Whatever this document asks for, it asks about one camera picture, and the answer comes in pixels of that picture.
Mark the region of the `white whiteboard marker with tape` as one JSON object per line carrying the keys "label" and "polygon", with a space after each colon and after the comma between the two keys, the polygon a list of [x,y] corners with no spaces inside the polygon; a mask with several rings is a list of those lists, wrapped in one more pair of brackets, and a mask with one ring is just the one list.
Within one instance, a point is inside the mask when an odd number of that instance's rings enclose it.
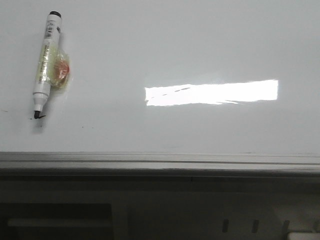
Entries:
{"label": "white whiteboard marker with tape", "polygon": [[51,88],[63,89],[70,76],[69,56],[60,47],[62,16],[51,11],[46,19],[44,37],[39,55],[32,92],[33,117],[42,118]]}

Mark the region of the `large white whiteboard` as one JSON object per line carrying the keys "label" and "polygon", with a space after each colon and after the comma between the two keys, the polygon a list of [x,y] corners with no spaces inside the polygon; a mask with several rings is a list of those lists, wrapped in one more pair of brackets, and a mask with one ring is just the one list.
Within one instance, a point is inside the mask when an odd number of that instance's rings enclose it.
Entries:
{"label": "large white whiteboard", "polygon": [[[70,73],[35,119],[51,11]],[[1,1],[0,171],[318,175],[319,1]]]}

